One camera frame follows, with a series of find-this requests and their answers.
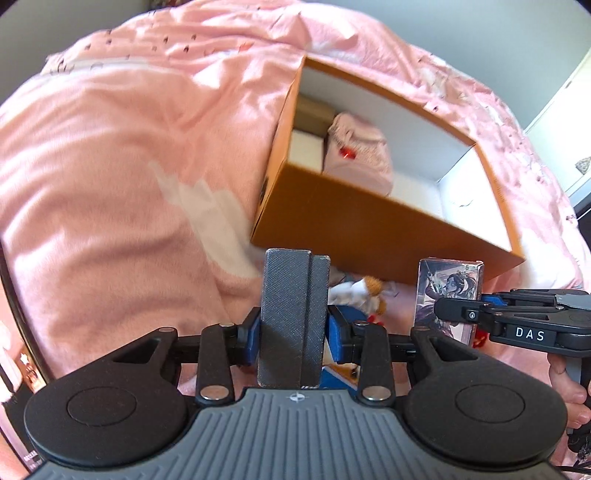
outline white wall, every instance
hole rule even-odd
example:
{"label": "white wall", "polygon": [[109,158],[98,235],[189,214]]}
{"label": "white wall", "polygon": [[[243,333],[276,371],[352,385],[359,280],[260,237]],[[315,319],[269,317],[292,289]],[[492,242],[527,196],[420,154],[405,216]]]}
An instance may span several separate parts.
{"label": "white wall", "polygon": [[0,17],[0,103],[41,71],[47,55],[147,6],[147,0],[17,0]]}
{"label": "white wall", "polygon": [[575,0],[324,0],[361,10],[491,87],[526,127],[591,46]]}

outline finger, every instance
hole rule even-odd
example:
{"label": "finger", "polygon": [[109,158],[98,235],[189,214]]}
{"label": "finger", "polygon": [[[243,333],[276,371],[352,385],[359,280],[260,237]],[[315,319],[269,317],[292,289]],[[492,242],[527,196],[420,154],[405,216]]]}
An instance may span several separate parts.
{"label": "finger", "polygon": [[591,420],[591,410],[585,405],[578,405],[576,403],[567,403],[566,410],[568,411],[567,427],[578,429],[581,425],[589,423]]}
{"label": "finger", "polygon": [[550,367],[549,370],[550,383],[552,388],[566,403],[584,403],[587,400],[587,392],[585,388],[572,380],[566,370],[562,373],[557,373],[556,370]]}
{"label": "finger", "polygon": [[548,354],[548,363],[550,369],[557,374],[561,374],[566,371],[566,358],[562,355],[556,355],[555,353]]}

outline pink blanket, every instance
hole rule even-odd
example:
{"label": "pink blanket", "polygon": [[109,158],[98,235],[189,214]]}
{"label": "pink blanket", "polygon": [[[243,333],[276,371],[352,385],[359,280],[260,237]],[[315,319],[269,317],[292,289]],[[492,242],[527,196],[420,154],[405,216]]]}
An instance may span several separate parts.
{"label": "pink blanket", "polygon": [[[527,255],[488,290],[591,288],[568,198],[490,89],[357,12],[196,0],[80,40],[0,107],[2,240],[56,375],[162,325],[190,335],[240,322],[259,302],[251,222],[306,53],[436,110],[478,140]],[[385,319],[391,330],[412,318],[412,288],[398,291]],[[544,355],[489,347],[548,381]],[[193,373],[184,373],[187,390]],[[19,477],[6,470],[5,480]]]}

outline orange cardboard box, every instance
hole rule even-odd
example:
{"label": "orange cardboard box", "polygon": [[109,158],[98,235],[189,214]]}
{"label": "orange cardboard box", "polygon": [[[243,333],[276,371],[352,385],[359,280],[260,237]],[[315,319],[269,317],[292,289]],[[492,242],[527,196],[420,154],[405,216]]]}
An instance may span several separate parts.
{"label": "orange cardboard box", "polygon": [[[384,197],[290,162],[299,94],[365,117],[388,139]],[[280,116],[251,241],[309,249],[343,271],[414,285],[427,257],[481,260],[485,279],[524,261],[492,169],[466,134],[405,98],[307,58]]]}

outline pink bed sheet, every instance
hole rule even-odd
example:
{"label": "pink bed sheet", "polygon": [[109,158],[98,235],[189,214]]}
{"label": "pink bed sheet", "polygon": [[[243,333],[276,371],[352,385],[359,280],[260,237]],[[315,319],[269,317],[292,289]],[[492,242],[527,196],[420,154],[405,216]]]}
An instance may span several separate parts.
{"label": "pink bed sheet", "polygon": [[[358,12],[196,0],[78,41],[0,107],[2,240],[56,375],[162,325],[190,335],[240,322],[259,302],[262,254],[249,244],[251,222],[306,53],[435,111],[480,143],[527,256],[487,290],[591,288],[589,249],[568,198],[486,86]],[[394,290],[385,321],[402,331],[414,290]],[[544,355],[486,348],[548,381]],[[185,390],[193,374],[184,372]],[[240,372],[236,380],[250,381]],[[5,480],[22,475],[4,469]]]}

